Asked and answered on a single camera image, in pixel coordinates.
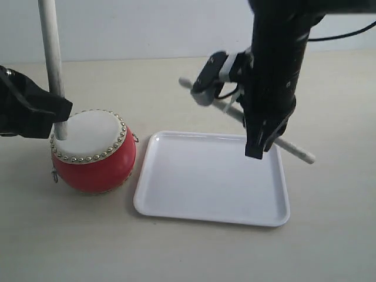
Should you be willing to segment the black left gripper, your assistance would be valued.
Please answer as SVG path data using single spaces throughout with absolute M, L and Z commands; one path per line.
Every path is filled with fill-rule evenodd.
M 26 75 L 1 66 L 1 136 L 47 139 L 53 124 L 68 120 L 72 106 Z

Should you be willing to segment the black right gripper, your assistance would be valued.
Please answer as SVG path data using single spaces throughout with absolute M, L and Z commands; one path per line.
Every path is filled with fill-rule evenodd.
M 240 54 L 241 99 L 246 128 L 245 155 L 261 160 L 284 134 L 296 108 L 297 51 L 246 50 Z

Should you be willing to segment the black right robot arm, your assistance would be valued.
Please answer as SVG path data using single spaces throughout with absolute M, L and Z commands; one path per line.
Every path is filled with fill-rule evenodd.
M 296 86 L 311 28 L 327 14 L 373 14 L 375 1 L 250 1 L 250 54 L 239 83 L 245 155 L 262 159 L 296 108 Z

